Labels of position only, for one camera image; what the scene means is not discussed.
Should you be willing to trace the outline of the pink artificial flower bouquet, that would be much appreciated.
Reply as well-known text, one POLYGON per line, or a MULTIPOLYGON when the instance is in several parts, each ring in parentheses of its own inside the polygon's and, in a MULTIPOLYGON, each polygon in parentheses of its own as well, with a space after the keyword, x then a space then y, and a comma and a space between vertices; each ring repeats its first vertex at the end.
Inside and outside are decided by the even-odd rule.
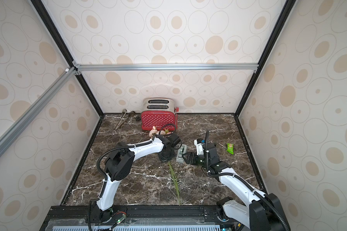
MULTIPOLYGON (((165 136, 168 136, 169 134, 171 133, 175 133, 176 131, 176 126, 174 124, 166 124, 164 126, 162 126, 160 129, 158 129, 156 126, 153 126, 151 131, 149 132, 149 136, 152 140, 156 139, 156 137, 158 135, 165 135, 165 136)), ((181 144, 178 144, 176 146, 176 149, 178 150, 181 145, 181 144)), ((179 189, 179 186, 178 186, 178 179, 177 179, 177 175, 174 171, 174 168, 171 164, 171 160, 170 161, 167 161, 168 163, 168 166, 169 166, 169 172, 170 172, 170 175, 171 175, 171 180, 173 182, 173 185, 174 185, 174 188, 175 188, 175 191, 176 191, 176 198, 177 198, 177 203, 178 205, 181 205, 181 198, 180 198, 180 189, 179 189)))

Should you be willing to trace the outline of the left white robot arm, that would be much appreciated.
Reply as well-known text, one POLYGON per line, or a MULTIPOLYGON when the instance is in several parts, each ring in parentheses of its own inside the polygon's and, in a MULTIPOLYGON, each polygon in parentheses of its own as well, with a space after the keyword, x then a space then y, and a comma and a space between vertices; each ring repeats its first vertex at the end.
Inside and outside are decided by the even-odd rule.
POLYGON ((181 143, 179 136, 171 133, 157 135, 148 141, 136 144, 121 143, 118 147, 105 152, 97 160, 97 169, 104 177, 103 186, 96 201, 98 208, 105 211, 113 206, 118 186, 129 175, 136 160, 157 154, 161 162, 168 162, 176 158, 176 146, 181 143))

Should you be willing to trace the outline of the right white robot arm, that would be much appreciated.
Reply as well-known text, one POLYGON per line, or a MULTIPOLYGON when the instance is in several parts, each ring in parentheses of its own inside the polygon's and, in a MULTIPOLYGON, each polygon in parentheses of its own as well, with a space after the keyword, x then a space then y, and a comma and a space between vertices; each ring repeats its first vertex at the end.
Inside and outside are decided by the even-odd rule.
POLYGON ((232 218, 251 231, 291 230, 278 197, 256 189, 229 164, 221 161, 216 145, 199 144, 196 153, 188 152, 182 157, 187 164, 203 167, 208 177, 231 189, 242 200, 243 205, 230 199, 220 203, 220 210, 226 220, 232 218))

